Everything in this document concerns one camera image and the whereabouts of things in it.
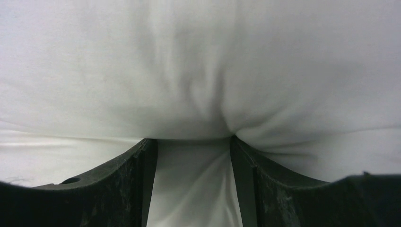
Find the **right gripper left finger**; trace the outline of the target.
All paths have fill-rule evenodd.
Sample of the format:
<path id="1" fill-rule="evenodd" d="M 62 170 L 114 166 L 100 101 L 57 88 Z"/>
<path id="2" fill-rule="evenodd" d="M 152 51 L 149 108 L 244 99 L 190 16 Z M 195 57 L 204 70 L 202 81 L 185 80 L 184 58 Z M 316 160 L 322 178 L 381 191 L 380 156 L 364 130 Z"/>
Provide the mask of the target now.
<path id="1" fill-rule="evenodd" d="M 144 227 L 158 157 L 156 140 L 85 173 L 34 188 L 1 183 L 3 227 Z"/>

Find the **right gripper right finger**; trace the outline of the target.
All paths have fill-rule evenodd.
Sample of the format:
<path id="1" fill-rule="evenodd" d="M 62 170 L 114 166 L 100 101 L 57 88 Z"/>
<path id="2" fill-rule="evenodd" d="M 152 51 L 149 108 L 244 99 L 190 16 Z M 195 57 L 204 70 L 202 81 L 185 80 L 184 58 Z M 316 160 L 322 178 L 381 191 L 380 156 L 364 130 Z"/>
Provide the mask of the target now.
<path id="1" fill-rule="evenodd" d="M 351 175 L 328 183 L 298 174 L 237 137 L 230 140 L 245 227 L 398 227 L 400 175 Z"/>

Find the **white pillow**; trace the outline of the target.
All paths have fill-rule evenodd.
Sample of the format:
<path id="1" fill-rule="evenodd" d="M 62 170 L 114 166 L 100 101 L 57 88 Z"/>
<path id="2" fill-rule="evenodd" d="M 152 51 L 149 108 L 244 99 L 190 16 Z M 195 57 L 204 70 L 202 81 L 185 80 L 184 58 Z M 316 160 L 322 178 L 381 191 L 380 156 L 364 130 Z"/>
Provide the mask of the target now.
<path id="1" fill-rule="evenodd" d="M 3 0 L 0 179 L 159 139 L 151 227 L 240 227 L 236 135 L 300 174 L 401 171 L 398 0 Z"/>

